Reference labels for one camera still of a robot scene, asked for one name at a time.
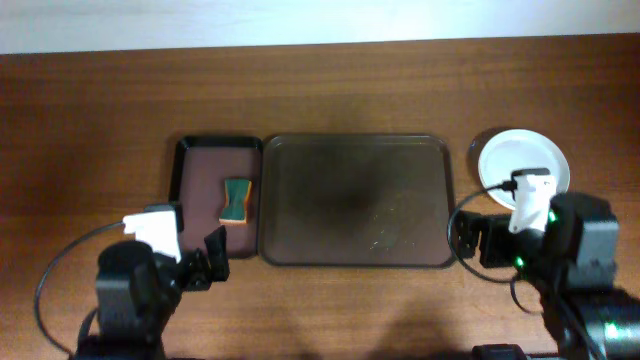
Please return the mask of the orange green scrub sponge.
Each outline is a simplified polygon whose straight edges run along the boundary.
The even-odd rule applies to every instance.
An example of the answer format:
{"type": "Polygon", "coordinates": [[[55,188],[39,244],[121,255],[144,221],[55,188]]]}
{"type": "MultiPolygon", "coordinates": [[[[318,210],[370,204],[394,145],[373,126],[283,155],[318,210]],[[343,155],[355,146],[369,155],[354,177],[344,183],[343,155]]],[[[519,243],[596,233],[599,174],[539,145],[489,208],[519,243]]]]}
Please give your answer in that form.
{"type": "Polygon", "coordinates": [[[219,216],[223,225],[245,225],[248,223],[248,204],[252,182],[244,178],[224,180],[225,203],[219,216]]]}

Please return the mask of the white plate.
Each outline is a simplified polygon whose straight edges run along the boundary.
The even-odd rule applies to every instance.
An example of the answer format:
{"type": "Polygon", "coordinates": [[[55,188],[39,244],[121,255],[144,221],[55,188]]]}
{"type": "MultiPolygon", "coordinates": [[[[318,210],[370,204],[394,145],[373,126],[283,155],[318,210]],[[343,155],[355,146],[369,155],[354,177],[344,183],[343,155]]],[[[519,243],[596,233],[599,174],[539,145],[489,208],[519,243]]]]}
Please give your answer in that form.
{"type": "Polygon", "coordinates": [[[569,163],[560,148],[544,135],[525,129],[505,130],[491,137],[480,151],[477,168],[484,187],[528,168],[549,169],[557,192],[568,191],[571,179],[569,163]]]}

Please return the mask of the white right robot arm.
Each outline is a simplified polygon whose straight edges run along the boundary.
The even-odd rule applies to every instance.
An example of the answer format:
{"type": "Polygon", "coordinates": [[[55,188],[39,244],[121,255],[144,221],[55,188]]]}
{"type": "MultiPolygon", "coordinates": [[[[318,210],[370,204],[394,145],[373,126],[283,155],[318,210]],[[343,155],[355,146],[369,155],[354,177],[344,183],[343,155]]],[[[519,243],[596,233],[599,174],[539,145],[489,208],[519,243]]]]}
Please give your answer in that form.
{"type": "Polygon", "coordinates": [[[510,288],[532,285],[558,358],[638,358],[639,300],[614,285],[619,223],[610,204],[560,193],[544,201],[534,224],[511,230],[510,219],[458,205],[447,224],[456,260],[478,254],[484,268],[514,268],[510,288]]]}

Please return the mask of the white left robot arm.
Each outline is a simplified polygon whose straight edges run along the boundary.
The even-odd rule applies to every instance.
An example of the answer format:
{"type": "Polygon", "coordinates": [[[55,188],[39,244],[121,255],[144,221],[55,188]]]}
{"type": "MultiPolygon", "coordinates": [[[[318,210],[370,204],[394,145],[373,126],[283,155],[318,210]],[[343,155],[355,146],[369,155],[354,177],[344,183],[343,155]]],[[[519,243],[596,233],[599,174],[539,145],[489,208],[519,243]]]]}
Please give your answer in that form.
{"type": "Polygon", "coordinates": [[[162,333],[185,292],[207,291],[230,274],[227,231],[218,227],[177,261],[139,241],[101,252],[98,306],[83,321],[75,359],[163,360],[162,333]]]}

